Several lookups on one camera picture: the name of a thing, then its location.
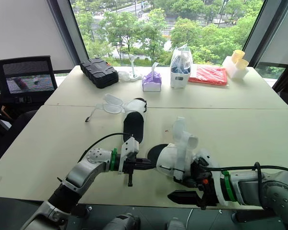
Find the window frame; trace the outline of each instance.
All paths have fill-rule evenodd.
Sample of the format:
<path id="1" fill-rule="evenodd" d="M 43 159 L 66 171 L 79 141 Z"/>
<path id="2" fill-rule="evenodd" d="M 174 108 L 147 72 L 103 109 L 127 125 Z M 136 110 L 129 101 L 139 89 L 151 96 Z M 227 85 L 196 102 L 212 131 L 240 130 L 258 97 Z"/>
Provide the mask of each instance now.
<path id="1" fill-rule="evenodd" d="M 72 5 L 69 0 L 46 0 L 54 19 L 60 29 L 61 36 L 70 54 L 77 56 L 80 62 L 89 59 L 84 45 Z M 288 0 L 264 0 L 254 26 L 244 44 L 245 59 L 250 67 L 256 67 L 268 45 L 273 39 L 279 25 L 288 10 Z M 280 67 L 278 63 L 271 66 Z"/>

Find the plastic bag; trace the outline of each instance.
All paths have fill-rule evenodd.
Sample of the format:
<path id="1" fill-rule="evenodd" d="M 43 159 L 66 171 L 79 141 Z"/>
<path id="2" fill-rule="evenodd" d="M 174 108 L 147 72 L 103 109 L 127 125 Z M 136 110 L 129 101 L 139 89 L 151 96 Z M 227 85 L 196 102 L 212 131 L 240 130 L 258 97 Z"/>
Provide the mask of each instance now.
<path id="1" fill-rule="evenodd" d="M 174 50 L 170 65 L 172 73 L 188 74 L 192 64 L 192 54 L 187 44 Z"/>
<path id="2" fill-rule="evenodd" d="M 220 66 L 197 65 L 196 73 L 194 76 L 190 76 L 189 81 L 212 85 L 226 85 L 226 70 Z"/>

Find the white wall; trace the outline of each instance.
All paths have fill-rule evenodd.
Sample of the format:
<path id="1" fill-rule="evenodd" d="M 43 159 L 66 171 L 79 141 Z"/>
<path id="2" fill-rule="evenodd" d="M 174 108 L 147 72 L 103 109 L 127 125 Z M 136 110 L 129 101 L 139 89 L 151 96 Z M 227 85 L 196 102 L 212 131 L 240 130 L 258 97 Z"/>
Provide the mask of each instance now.
<path id="1" fill-rule="evenodd" d="M 74 67 L 46 0 L 0 0 L 0 59 L 40 55 L 54 70 Z"/>
<path id="2" fill-rule="evenodd" d="M 260 61 L 288 64 L 288 12 Z"/>

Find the red package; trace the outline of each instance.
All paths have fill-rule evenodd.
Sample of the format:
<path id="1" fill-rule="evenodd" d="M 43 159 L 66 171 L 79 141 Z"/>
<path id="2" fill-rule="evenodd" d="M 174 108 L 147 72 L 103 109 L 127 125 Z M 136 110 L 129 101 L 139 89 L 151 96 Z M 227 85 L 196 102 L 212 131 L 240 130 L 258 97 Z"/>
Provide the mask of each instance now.
<path id="1" fill-rule="evenodd" d="M 190 82 L 212 85 L 226 85 L 227 75 L 223 67 L 210 65 L 196 65 L 196 76 L 190 76 Z"/>

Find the black cable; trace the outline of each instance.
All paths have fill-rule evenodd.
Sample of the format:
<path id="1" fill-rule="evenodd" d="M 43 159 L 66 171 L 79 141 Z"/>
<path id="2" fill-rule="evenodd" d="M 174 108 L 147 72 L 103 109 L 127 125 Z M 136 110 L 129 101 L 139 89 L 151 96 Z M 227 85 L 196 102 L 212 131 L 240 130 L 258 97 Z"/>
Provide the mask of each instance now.
<path id="1" fill-rule="evenodd" d="M 257 169 L 256 166 L 234 166 L 234 167 L 223 167 L 223 168 L 209 168 L 201 164 L 199 164 L 199 166 L 203 169 L 210 170 L 210 171 L 217 171 L 217 172 L 218 171 L 231 171 L 231 170 L 246 170 L 246 169 L 255 170 Z M 288 168 L 281 167 L 281 166 L 274 166 L 274 165 L 260 165 L 260 169 L 279 169 L 279 170 L 288 171 Z"/>
<path id="2" fill-rule="evenodd" d="M 258 177 L 258 198 L 259 203 L 261 207 L 266 210 L 267 208 L 263 206 L 263 177 L 261 173 L 261 169 L 279 169 L 288 171 L 288 168 L 280 167 L 280 166 L 274 166 L 274 165 L 260 165 L 259 162 L 256 162 L 254 166 L 235 166 L 235 167 L 224 167 L 224 168 L 209 168 L 206 166 L 203 166 L 199 164 L 200 168 L 210 170 L 210 171 L 230 171 L 230 170 L 245 170 L 245 169 L 251 169 L 256 170 L 257 169 L 257 177 Z"/>
<path id="3" fill-rule="evenodd" d="M 263 188 L 262 188 L 262 185 L 263 185 L 263 176 L 261 174 L 261 168 L 260 168 L 260 164 L 259 162 L 255 162 L 255 165 L 254 167 L 256 167 L 257 169 L 257 179 L 258 179 L 258 198 L 259 198 L 259 203 L 260 203 L 260 206 L 266 210 L 266 207 L 263 206 Z"/>
<path id="4" fill-rule="evenodd" d="M 83 157 L 86 155 L 86 153 L 93 147 L 95 146 L 96 144 L 98 144 L 99 142 L 101 142 L 102 140 L 108 138 L 108 137 L 111 137 L 111 136 L 115 136 L 115 135 L 129 135 L 130 137 L 132 136 L 132 134 L 130 133 L 112 133 L 112 134 L 109 134 L 109 135 L 106 135 L 104 136 L 103 138 L 99 139 L 98 141 L 96 141 L 93 145 L 91 145 L 90 147 L 88 147 L 88 149 L 86 151 L 84 151 L 84 153 L 82 154 L 82 156 L 80 157 L 80 159 L 78 160 L 78 162 L 80 162 Z"/>

